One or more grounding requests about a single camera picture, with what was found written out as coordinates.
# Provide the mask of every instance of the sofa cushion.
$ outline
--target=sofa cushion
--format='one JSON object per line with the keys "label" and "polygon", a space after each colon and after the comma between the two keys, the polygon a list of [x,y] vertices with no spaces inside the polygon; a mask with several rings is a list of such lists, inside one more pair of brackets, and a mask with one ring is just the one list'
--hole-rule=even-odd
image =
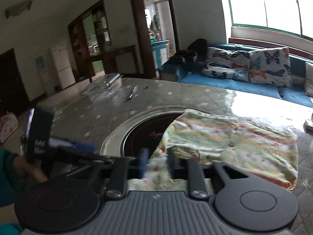
{"label": "sofa cushion", "polygon": [[251,82],[235,81],[231,79],[209,78],[197,73],[190,74],[187,77],[181,79],[179,82],[225,88],[229,90],[259,94],[281,99],[278,88],[274,85],[254,84]]}
{"label": "sofa cushion", "polygon": [[[252,47],[252,46],[244,46],[239,44],[210,44],[210,47],[226,49],[226,50],[244,50],[244,51],[251,51],[251,50],[262,50],[264,48],[259,47]],[[313,63],[312,60],[302,58],[296,55],[289,54],[290,57],[290,64],[291,64],[291,74],[305,78],[306,77],[306,62]]]}
{"label": "sofa cushion", "polygon": [[306,81],[304,91],[307,96],[313,97],[313,64],[306,62]]}
{"label": "sofa cushion", "polygon": [[251,54],[248,51],[229,51],[208,47],[206,62],[215,62],[231,65],[232,68],[248,70]]}
{"label": "sofa cushion", "polygon": [[248,72],[242,69],[229,69],[207,65],[206,68],[201,71],[201,75],[249,82]]}
{"label": "sofa cushion", "polygon": [[253,83],[292,87],[289,48],[251,51],[249,79]]}
{"label": "sofa cushion", "polygon": [[279,94],[283,100],[297,103],[312,108],[311,98],[306,96],[303,87],[293,86],[292,88],[280,87]]}

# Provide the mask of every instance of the white star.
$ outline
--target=white star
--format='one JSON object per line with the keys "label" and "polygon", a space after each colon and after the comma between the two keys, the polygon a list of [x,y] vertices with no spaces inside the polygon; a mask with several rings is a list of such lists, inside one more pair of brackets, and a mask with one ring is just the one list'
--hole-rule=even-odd
{"label": "white star", "polygon": [[303,185],[307,188],[309,183],[308,183],[308,179],[302,179],[303,181]]}
{"label": "white star", "polygon": [[202,107],[202,106],[206,106],[206,105],[208,105],[209,103],[207,103],[207,102],[201,102],[199,105],[198,105],[198,107]]}

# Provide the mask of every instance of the screw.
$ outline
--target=screw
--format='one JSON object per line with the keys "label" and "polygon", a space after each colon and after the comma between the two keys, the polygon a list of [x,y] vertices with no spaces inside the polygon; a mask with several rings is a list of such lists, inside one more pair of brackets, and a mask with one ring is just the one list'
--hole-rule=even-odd
{"label": "screw", "polygon": [[106,196],[110,197],[110,198],[118,198],[122,196],[122,192],[119,190],[108,190],[106,192]]}
{"label": "screw", "polygon": [[205,198],[208,194],[205,191],[192,191],[191,195],[192,197],[202,199]]}

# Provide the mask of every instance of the teal sleeve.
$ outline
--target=teal sleeve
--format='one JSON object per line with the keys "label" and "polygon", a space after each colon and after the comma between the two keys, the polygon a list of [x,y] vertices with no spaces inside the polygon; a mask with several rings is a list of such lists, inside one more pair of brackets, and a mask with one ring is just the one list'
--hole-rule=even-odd
{"label": "teal sleeve", "polygon": [[18,235],[21,231],[22,231],[21,227],[17,224],[0,225],[1,235]]}
{"label": "teal sleeve", "polygon": [[[15,201],[16,196],[18,195],[18,190],[14,188],[14,172],[12,168],[12,160],[15,157],[12,156],[9,151],[0,151],[0,207],[10,205]],[[8,176],[12,175],[13,179],[10,184],[10,178]]]}

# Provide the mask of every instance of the star pattern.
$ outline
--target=star pattern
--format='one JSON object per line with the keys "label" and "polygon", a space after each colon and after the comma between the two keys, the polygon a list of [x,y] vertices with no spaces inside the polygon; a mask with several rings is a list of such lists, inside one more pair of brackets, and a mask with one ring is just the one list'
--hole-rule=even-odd
{"label": "star pattern", "polygon": [[198,107],[203,107],[203,106],[206,106],[208,104],[209,104],[208,102],[201,102],[200,104],[198,104]]}

